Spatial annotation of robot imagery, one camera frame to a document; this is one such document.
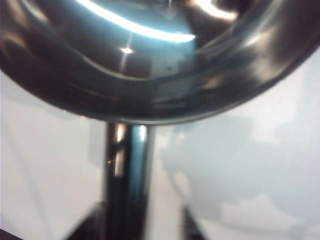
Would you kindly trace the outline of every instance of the shiny metal surface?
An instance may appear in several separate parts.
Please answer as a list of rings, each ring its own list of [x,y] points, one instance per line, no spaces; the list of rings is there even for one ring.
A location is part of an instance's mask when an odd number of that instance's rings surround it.
[[[3,0],[0,66],[62,109],[112,122],[211,116],[319,44],[315,0]]]
[[[105,215],[99,240],[141,240],[148,205],[154,128],[109,123]]]

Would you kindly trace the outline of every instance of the metal bowl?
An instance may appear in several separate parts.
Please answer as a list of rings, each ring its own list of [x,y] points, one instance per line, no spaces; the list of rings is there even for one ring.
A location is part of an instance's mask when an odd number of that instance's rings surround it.
[[[1,1],[1,69],[50,104],[111,122],[220,113],[319,42],[318,0]]]

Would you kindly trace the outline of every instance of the metal pole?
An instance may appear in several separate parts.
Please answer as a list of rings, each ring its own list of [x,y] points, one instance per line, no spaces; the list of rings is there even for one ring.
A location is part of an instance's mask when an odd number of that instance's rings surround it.
[[[100,240],[144,239],[154,132],[145,125],[107,124]]]

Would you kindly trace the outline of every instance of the white surface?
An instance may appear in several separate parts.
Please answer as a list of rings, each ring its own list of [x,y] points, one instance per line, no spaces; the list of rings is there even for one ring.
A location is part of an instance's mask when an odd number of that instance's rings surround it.
[[[151,240],[179,239],[189,204],[208,239],[320,239],[320,50],[266,93],[157,128]],[[100,199],[104,123],[1,79],[1,228],[63,239]]]

